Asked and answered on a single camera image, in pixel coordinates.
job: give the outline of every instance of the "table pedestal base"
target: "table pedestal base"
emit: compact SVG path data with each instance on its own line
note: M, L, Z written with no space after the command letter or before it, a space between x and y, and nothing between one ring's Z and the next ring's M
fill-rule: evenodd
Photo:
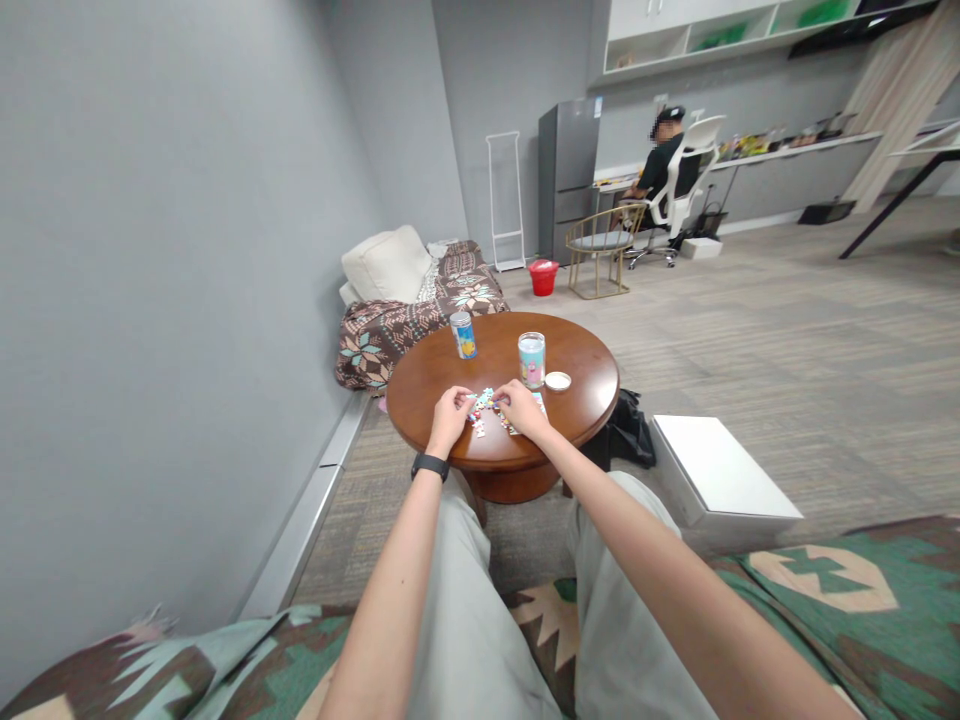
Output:
M550 463L515 472L464 470L463 476L473 491L476 501L474 509L480 518L481 526L487 524L484 500L505 505L529 502L546 494L560 479L560 473Z

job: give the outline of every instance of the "person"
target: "person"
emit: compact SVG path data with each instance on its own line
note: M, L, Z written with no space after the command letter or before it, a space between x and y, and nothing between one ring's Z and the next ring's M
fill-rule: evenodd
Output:
M455 483L443 482L469 394L452 387L436 404L321 718L561 717L490 580L489 540ZM683 543L639 480L590 462L518 380L495 398L575 496L568 545L581 632L578 717L856 717Z
M644 198L655 198L657 194L666 187L668 174L667 166L683 141L683 116L686 110L681 105L667 107L660 111L650 130L650 139L656 145L647 156L644 163L643 172L637 181L623 194L623 200L642 200ZM694 156L680 160L680 167L677 175L677 185L674 190L676 197L687 195L697 182L697 176L700 171L700 157ZM667 216L667 198L664 196L660 201L660 215L663 218ZM614 216L613 227L622 220L621 214ZM639 224L627 228L631 232L641 230L650 230L659 227L654 220L653 215L644 212L640 218Z

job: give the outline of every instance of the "beverage can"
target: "beverage can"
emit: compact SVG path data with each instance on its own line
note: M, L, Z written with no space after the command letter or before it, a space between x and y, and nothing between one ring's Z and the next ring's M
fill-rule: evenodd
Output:
M543 385L546 370L547 343L540 333L524 333L517 343L520 348L520 378L528 388Z
M477 341L473 336L473 321L470 313L458 312L450 316L450 329L457 341L457 352L464 360L477 356Z

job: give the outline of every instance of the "hand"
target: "hand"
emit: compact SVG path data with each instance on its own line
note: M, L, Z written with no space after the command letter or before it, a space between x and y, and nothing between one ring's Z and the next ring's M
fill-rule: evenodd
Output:
M471 390L454 385L447 390L433 408L433 429L427 443L427 455L446 460L450 449L463 433L463 424L470 416L475 401L468 398Z
M499 403L510 424L534 442L538 442L550 429L550 423L533 399L533 393L519 380L511 380L501 386L493 394L493 400Z

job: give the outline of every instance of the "round wooden table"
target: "round wooden table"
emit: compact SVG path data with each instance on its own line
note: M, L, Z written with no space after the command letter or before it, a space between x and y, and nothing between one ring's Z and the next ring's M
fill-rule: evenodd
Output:
M422 452L430 438L433 406L452 385L479 394L519 377L517 341L522 333L543 333L546 371L572 379L570 388L543 396L550 424L576 446L592 438L607 422L617 402L620 372L607 347L579 325L552 315L506 312L473 318L477 356L462 360L450 328L428 335L404 355L387 386L390 419L401 437ZM463 471L475 496L497 503L533 500L556 484L559 474L546 456L522 435L501 427L494 410L484 410L486 436L478 438L467 423L450 452L450 464ZM484 520L482 503L478 514Z

